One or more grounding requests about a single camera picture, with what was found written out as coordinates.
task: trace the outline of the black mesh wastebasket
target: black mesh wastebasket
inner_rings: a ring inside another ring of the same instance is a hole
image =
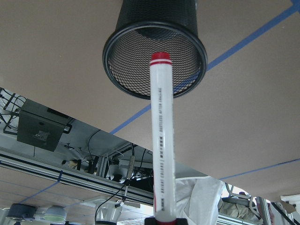
[[[206,71],[206,51],[197,36],[195,0],[124,0],[104,47],[105,71],[122,91],[150,99],[151,55],[168,52],[178,97],[191,91]]]

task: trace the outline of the red base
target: red base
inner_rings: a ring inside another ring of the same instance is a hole
[[[187,219],[177,218],[173,222],[159,222],[154,217],[145,218],[145,225],[188,225]]]

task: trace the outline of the blue tape line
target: blue tape line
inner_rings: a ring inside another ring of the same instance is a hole
[[[118,127],[116,127],[114,130],[112,130],[110,132],[110,134],[114,135],[119,130],[121,130],[124,127],[126,127],[129,123],[131,123],[135,119],[139,118],[141,115],[143,115],[145,112],[149,111],[150,109],[151,109],[151,104],[147,105],[146,107],[144,107],[143,109],[141,109],[140,111],[138,111],[136,114],[134,114],[132,117],[130,117],[128,120],[126,120],[124,123],[122,123],[121,125],[119,125]]]
[[[25,195],[20,195],[20,194],[16,194],[16,193],[13,193],[13,192],[8,192],[8,191],[0,191],[0,192],[3,192],[3,193],[7,193],[8,196],[9,195],[16,195],[16,196],[20,196],[20,197],[27,197]],[[56,202],[53,202],[53,201],[49,201],[49,200],[45,200],[45,199],[39,199],[39,198],[35,198],[36,200],[41,200],[43,202],[49,202],[49,203],[52,203],[52,204],[55,204]]]
[[[300,2],[300,0],[291,0],[292,4],[296,5],[297,3]]]
[[[211,63],[209,63],[208,66],[207,66],[207,71],[211,70],[212,68],[214,68],[215,66],[217,66],[218,64],[223,62],[224,60],[228,59],[230,56],[232,56],[237,51],[239,51],[240,49],[242,49],[243,47],[245,47],[246,45],[248,45],[249,43],[251,43],[252,41],[257,39],[259,36],[261,36],[262,34],[267,32],[268,30],[270,30],[271,28],[273,28],[274,26],[276,26],[277,24],[279,24],[280,22],[282,22],[286,18],[288,18],[293,13],[300,10],[300,0],[292,0],[292,2],[293,2],[293,6],[289,7],[287,10],[285,10],[284,12],[282,12],[281,14],[279,14],[278,16],[276,16],[275,18],[270,20],[268,23],[263,25],[261,28],[254,31],[248,37],[246,37],[245,39],[240,41],[238,44],[233,46],[231,49],[229,49],[228,51],[226,51],[225,53],[223,53],[222,55],[220,55],[219,57],[214,59]],[[117,133],[118,131],[120,131],[121,129],[126,127],[128,124],[130,124],[135,119],[142,116],[144,113],[146,113],[150,109],[151,109],[151,104],[147,105],[145,108],[143,108],[142,110],[140,110],[139,112],[134,114],[132,117],[130,117],[128,120],[126,120],[121,125],[116,127],[110,133],[111,134]]]
[[[9,182],[9,181],[5,181],[5,180],[0,180],[0,182],[2,182],[2,183],[7,183],[7,184],[11,184],[11,185],[16,185],[16,186],[19,186],[19,187],[29,188],[29,189],[33,189],[33,190],[39,191],[38,188],[28,187],[28,186],[20,185],[20,184],[15,184],[15,183],[12,183],[12,182]],[[66,198],[71,198],[71,199],[73,199],[72,197],[67,196],[67,195],[62,195],[62,194],[54,193],[54,192],[51,192],[51,191],[45,191],[45,192],[50,193],[50,194],[53,194],[53,195],[58,195],[58,196],[62,196],[62,197],[66,197]]]
[[[44,191],[46,191],[46,190],[48,190],[48,189],[54,187],[55,185],[59,184],[60,179],[61,179],[61,176],[62,176],[62,173],[63,173],[63,171],[61,170],[61,171],[60,171],[60,175],[58,176],[58,179],[57,179],[57,181],[56,181],[54,184],[52,184],[52,185],[50,185],[50,186],[44,188],[43,190],[40,190],[39,192],[35,193],[34,195],[32,195],[32,196],[30,196],[30,197],[25,198],[24,200],[20,201],[19,204],[21,204],[21,203],[27,201],[28,199],[31,199],[31,198],[37,196],[38,194],[40,194],[40,193],[42,193],[42,192],[44,192]]]
[[[242,49],[243,47],[245,47],[246,45],[248,45],[249,43],[251,43],[252,41],[257,39],[259,36],[261,36],[262,34],[267,32],[268,30],[270,30],[271,28],[273,28],[274,26],[276,26],[277,24],[279,24],[280,22],[282,22],[283,20],[285,20],[286,18],[288,18],[289,16],[291,16],[292,14],[297,12],[298,10],[300,10],[300,1],[297,0],[297,2],[293,6],[289,7],[287,10],[285,10],[284,12],[282,12],[281,14],[279,14],[278,16],[276,16],[275,18],[273,18],[272,20],[267,22],[261,28],[254,31],[248,37],[246,37],[245,39],[240,41],[238,44],[233,46],[231,49],[229,49],[227,52],[223,53],[222,55],[220,55],[219,57],[214,59],[208,65],[207,71],[211,70],[216,65],[223,62],[224,60],[228,59],[230,56],[235,54],[237,51],[239,51],[240,49]]]
[[[300,161],[300,158],[294,159],[294,160],[291,160],[291,161],[287,161],[287,162],[283,162],[283,163],[278,163],[278,164],[275,164],[275,165],[269,165],[269,166],[266,166],[266,167],[263,167],[263,168],[260,168],[260,169],[256,169],[256,170],[251,170],[251,171],[247,171],[247,172],[238,173],[236,175],[232,175],[232,176],[228,176],[228,177],[223,177],[223,178],[220,178],[219,180],[226,180],[226,179],[229,179],[229,178],[238,177],[238,176],[246,175],[246,174],[249,174],[249,173],[255,173],[255,172],[258,172],[258,171],[261,171],[261,170],[267,170],[267,169],[271,169],[271,168],[274,168],[274,167],[277,167],[277,166],[281,166],[281,165],[285,165],[285,164],[289,164],[289,163],[294,163],[294,162],[298,162],[298,161]]]

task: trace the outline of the red tube end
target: red tube end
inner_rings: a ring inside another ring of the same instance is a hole
[[[170,54],[167,52],[156,52],[152,54],[151,60],[161,60],[161,59],[170,60],[171,59]]]
[[[172,221],[172,222],[160,222],[160,221],[156,221],[156,223],[158,225],[176,225],[176,220]]]

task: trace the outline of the white plastic bag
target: white plastic bag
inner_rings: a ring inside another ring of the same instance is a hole
[[[188,225],[215,225],[223,185],[210,176],[176,179],[177,218],[186,218]]]

